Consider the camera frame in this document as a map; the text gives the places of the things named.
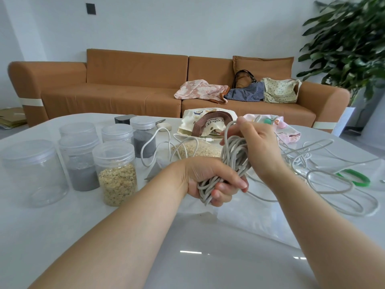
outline white jar lid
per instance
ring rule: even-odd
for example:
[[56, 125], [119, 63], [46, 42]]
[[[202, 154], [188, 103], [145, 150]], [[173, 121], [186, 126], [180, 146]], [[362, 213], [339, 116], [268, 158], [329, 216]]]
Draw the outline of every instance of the white jar lid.
[[115, 124], [102, 128], [103, 141], [124, 141], [132, 138], [134, 129], [127, 124]]
[[76, 156], [91, 152], [99, 143], [99, 138], [92, 133], [68, 135], [59, 140], [59, 149]]
[[130, 119], [130, 125], [136, 130], [151, 130], [155, 128], [156, 119], [149, 116], [136, 116]]
[[66, 124], [59, 128], [60, 135], [76, 135], [81, 133], [94, 133], [96, 134], [95, 125], [91, 122], [74, 122], [72, 124]]
[[116, 168], [135, 160], [135, 150], [131, 143], [123, 141], [107, 141], [96, 146], [92, 151], [96, 165]]
[[40, 164], [56, 155], [55, 145], [48, 140], [20, 142], [2, 150], [3, 164], [7, 167]]

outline forearm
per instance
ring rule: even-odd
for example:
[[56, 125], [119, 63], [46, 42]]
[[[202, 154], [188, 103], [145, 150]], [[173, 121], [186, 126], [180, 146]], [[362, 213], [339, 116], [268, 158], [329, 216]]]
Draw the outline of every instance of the forearm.
[[142, 288], [187, 187], [174, 163], [57, 259], [32, 285]]
[[383, 288], [385, 253], [289, 169], [266, 180], [322, 288]]

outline black wall socket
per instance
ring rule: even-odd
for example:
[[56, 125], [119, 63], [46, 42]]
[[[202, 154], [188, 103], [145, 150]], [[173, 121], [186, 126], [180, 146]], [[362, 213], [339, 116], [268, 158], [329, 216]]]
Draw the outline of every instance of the black wall socket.
[[95, 4], [86, 3], [85, 6], [87, 7], [87, 13], [88, 14], [96, 15]]

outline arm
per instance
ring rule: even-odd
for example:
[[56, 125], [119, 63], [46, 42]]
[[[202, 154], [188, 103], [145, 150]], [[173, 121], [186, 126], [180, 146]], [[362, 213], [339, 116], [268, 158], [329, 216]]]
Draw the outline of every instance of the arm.
[[383, 288], [385, 252], [341, 217], [286, 166], [271, 126], [238, 118], [249, 160], [276, 195], [286, 219], [322, 288]]
[[183, 197], [187, 192], [199, 197], [197, 182], [214, 175], [236, 187], [217, 185], [212, 201], [217, 207], [238, 188], [247, 190], [236, 172], [218, 159], [175, 162], [79, 239], [30, 289], [142, 288]]
[[86, 82], [87, 68], [81, 62], [12, 62], [8, 75], [23, 102], [24, 112], [30, 127], [48, 121], [42, 106], [41, 92], [48, 88], [64, 87]]
[[303, 82], [298, 93], [297, 104], [315, 113], [316, 118], [313, 128], [331, 132], [331, 129], [323, 129], [323, 122], [336, 123], [349, 104], [350, 93], [346, 89], [322, 85], [311, 82]]

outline plastic jar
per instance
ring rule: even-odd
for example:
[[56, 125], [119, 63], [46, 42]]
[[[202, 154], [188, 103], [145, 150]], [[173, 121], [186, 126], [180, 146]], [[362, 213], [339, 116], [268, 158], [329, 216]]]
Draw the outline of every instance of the plastic jar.
[[69, 186], [53, 142], [30, 140], [5, 148], [2, 164], [28, 205], [42, 207], [62, 199]]
[[100, 143], [93, 134], [67, 135], [59, 140], [72, 187], [76, 191], [90, 191], [99, 187], [92, 150]]
[[92, 154], [104, 203], [120, 206], [137, 192], [134, 146], [123, 141], [110, 141], [96, 146]]
[[[136, 116], [130, 120], [130, 125], [134, 129], [133, 145], [135, 147], [135, 157], [141, 157], [141, 150], [156, 131], [156, 119], [148, 116]], [[156, 138], [154, 138], [143, 150], [143, 158], [151, 158], [156, 150]]]
[[103, 142], [108, 141], [125, 141], [131, 142], [131, 138], [134, 135], [134, 130], [130, 125], [126, 124], [115, 124], [102, 128], [102, 140]]
[[97, 136], [96, 127], [91, 122], [74, 122], [72, 124], [66, 124], [59, 128], [59, 132], [62, 138], [67, 135], [79, 135], [84, 133]]

